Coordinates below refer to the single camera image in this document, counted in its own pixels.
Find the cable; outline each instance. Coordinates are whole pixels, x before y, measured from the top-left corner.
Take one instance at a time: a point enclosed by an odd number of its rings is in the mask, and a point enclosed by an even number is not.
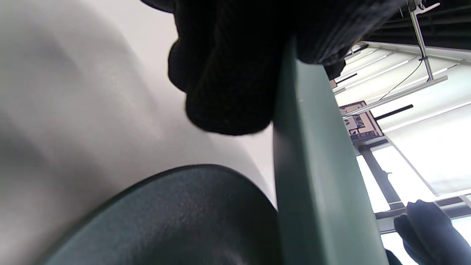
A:
[[[384,96],[382,96],[378,101],[382,100],[384,97],[386,97],[389,93],[391,93],[393,90],[395,90],[398,86],[400,86],[402,83],[404,83],[405,80],[407,80],[409,77],[411,77],[411,75],[413,75],[417,69],[419,69],[419,67],[422,65],[422,62],[423,60],[420,61],[419,65],[414,69],[414,71],[412,71],[412,73],[410,73],[410,75],[408,75],[404,80],[402,80],[399,84],[397,84],[395,87],[393,87],[391,90],[389,90]]]

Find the black ceiling grille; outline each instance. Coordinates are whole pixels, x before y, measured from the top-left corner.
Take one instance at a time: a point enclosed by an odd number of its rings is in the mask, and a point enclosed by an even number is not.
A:
[[[431,6],[437,1],[427,1]],[[442,0],[439,7],[417,16],[426,46],[471,50],[471,0]],[[395,14],[366,41],[417,44],[406,8]]]

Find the black knit fabric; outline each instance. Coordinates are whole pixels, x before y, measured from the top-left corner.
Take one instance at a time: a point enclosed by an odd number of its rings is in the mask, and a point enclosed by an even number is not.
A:
[[[297,38],[301,61],[339,64],[353,42],[403,0],[143,2],[175,16],[179,38],[168,74],[187,93],[188,118],[205,131],[242,135],[263,130],[272,119],[289,36]]]
[[[407,215],[394,219],[409,256],[420,265],[471,264],[471,248],[434,203],[407,205]]]

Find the white ceiling panel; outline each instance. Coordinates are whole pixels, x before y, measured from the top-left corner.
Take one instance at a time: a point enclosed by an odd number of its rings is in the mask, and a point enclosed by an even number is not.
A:
[[[432,70],[434,72],[454,65],[454,63],[438,59],[430,59],[430,64],[432,65]],[[335,96],[337,103],[339,106],[361,100],[365,100],[367,103],[372,103],[379,99],[378,96],[381,97],[383,94],[404,80],[404,78],[411,74],[418,65],[419,61],[414,59],[400,67],[392,69],[384,74],[375,76],[365,82],[359,83],[353,87],[347,87],[346,91]],[[421,79],[426,75],[427,71],[425,69],[425,65],[422,63],[417,71],[406,81],[404,81],[403,84],[414,82],[415,80]]]
[[[469,75],[469,73],[471,73],[471,66],[461,65],[451,68],[438,75],[438,77],[448,75],[447,81],[374,108],[371,112],[374,116],[379,116],[409,104],[414,106],[412,109],[378,121],[380,127],[387,131],[411,121],[420,120],[421,118],[459,106],[471,101],[469,80],[463,78],[463,76]]]
[[[357,75],[339,83],[338,86],[345,87],[347,89],[356,86],[357,84],[371,80],[376,76],[384,75],[395,68],[400,68],[401,64],[406,64],[409,60],[414,59],[414,57],[415,56],[408,54],[391,54],[390,56],[353,72],[353,74]]]
[[[347,60],[347,65],[343,69],[341,76],[336,79],[337,81],[342,80],[343,78],[349,76],[351,73],[354,73],[356,69],[392,53],[392,51],[376,49],[365,49],[361,52],[364,54],[360,54],[350,60]]]

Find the white wall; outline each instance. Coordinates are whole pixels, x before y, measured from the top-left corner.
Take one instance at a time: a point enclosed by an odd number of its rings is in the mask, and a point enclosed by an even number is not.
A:
[[[229,166],[275,201],[269,132],[246,142],[187,121],[166,75],[176,37],[172,15],[139,0],[0,3],[0,264],[31,264],[91,209],[177,166]]]

